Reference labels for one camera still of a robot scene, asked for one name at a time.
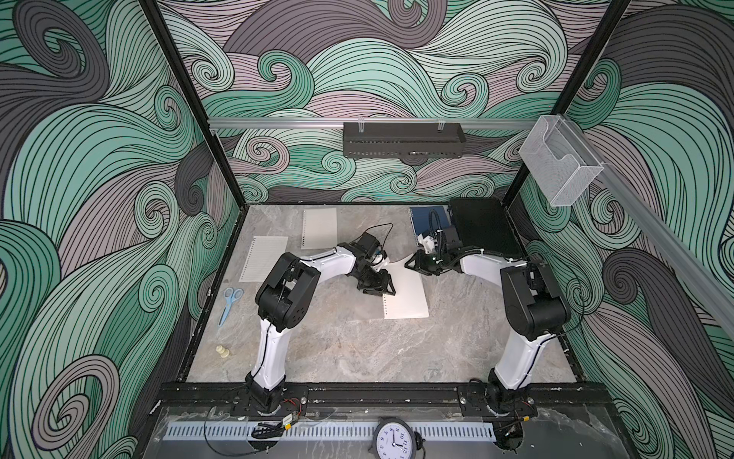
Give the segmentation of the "torn lined notebook page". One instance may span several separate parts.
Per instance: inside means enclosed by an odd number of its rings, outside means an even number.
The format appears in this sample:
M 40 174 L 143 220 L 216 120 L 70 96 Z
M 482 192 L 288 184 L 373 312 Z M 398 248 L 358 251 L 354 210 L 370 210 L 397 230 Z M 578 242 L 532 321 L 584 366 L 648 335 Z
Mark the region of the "torn lined notebook page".
M 279 257 L 286 252 L 288 241 L 288 236 L 255 236 L 250 243 L 239 281 L 242 283 L 264 282 Z

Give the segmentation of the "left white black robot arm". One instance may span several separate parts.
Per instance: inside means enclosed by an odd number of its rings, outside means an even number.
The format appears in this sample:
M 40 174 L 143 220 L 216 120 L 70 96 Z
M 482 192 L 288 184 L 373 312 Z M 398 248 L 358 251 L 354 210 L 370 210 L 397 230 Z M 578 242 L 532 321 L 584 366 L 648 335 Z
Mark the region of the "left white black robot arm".
M 253 409 L 278 411 L 285 391 L 291 334 L 306 317 L 317 287 L 334 277 L 353 277 L 357 290 L 365 295 L 394 296 L 388 263 L 389 257 L 378 242 L 342 243 L 315 256 L 285 252 L 279 257 L 255 296 L 260 342 L 255 364 L 246 376 Z

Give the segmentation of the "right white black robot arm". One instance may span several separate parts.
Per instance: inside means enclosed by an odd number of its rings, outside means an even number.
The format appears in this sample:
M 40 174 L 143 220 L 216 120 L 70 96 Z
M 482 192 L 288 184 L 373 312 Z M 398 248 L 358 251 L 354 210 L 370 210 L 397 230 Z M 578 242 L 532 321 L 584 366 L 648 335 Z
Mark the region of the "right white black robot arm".
M 419 250 L 404 267 L 429 277 L 463 273 L 501 288 L 510 334 L 499 363 L 489 373 L 483 396 L 493 415 L 529 416 L 526 396 L 533 369 L 547 344 L 572 317 L 550 266 L 544 261 L 491 256 L 480 249 L 456 249 L 445 254 Z

